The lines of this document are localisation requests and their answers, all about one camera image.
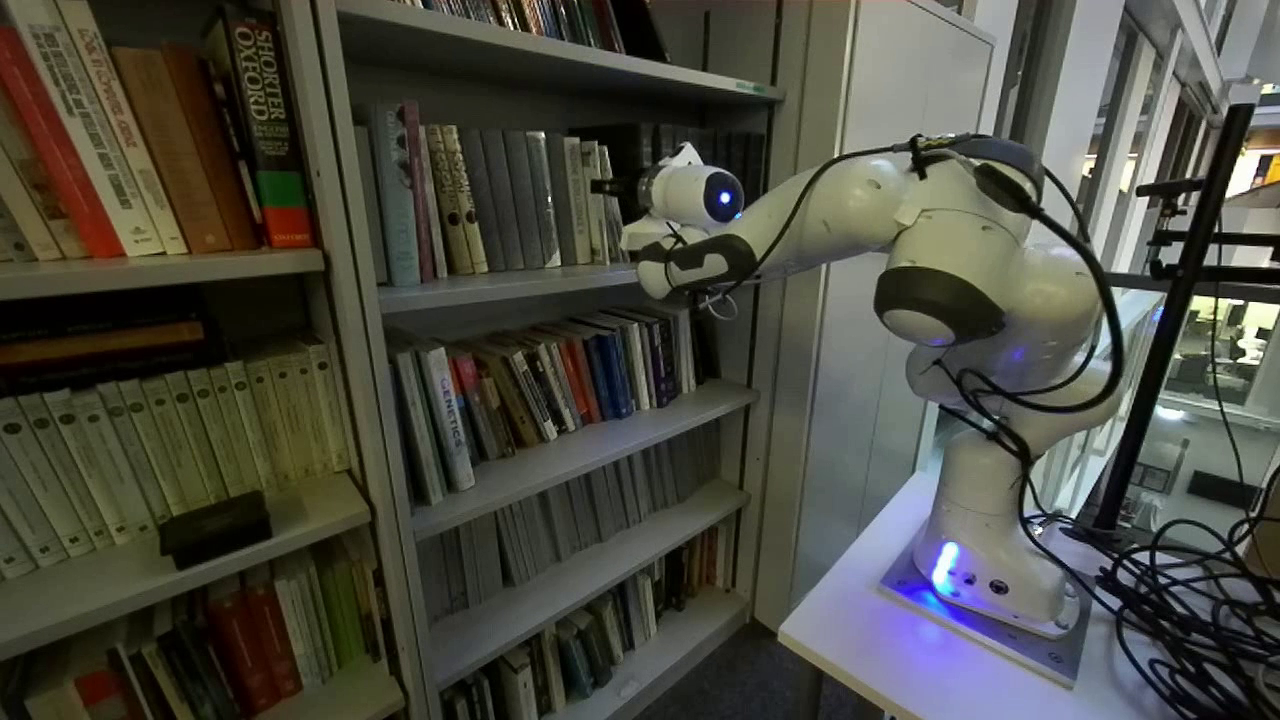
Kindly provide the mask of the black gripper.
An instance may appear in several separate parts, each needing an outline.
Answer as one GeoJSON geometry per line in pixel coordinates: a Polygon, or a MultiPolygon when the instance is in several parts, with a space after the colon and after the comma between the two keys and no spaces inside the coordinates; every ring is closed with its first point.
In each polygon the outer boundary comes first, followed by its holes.
{"type": "Polygon", "coordinates": [[[590,182],[597,197],[611,197],[625,217],[643,217],[650,209],[650,170],[606,176],[590,182]]]}

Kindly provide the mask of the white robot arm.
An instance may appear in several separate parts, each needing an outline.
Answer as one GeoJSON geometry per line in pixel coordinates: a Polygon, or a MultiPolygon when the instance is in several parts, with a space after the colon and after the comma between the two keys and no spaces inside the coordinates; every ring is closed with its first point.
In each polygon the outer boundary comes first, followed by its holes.
{"type": "Polygon", "coordinates": [[[1016,141],[914,132],[829,155],[762,197],[678,148],[637,182],[620,252],[641,287],[722,301],[743,284],[877,252],[872,313],[906,345],[914,397],[964,419],[913,563],[986,619],[1061,635],[1085,610],[1023,523],[1032,465],[1116,413],[1124,330],[1088,222],[1016,141]]]}

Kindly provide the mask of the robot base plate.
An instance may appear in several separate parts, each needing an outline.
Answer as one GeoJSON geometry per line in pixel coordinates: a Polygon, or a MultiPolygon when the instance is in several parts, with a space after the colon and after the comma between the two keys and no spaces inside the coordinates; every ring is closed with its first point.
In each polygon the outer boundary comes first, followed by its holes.
{"type": "Polygon", "coordinates": [[[1076,683],[1091,598],[1073,578],[1061,583],[1049,617],[1032,619],[1010,607],[1016,587],[1003,575],[983,575],[964,544],[914,544],[906,544],[878,575],[882,595],[1061,687],[1076,683]]]}

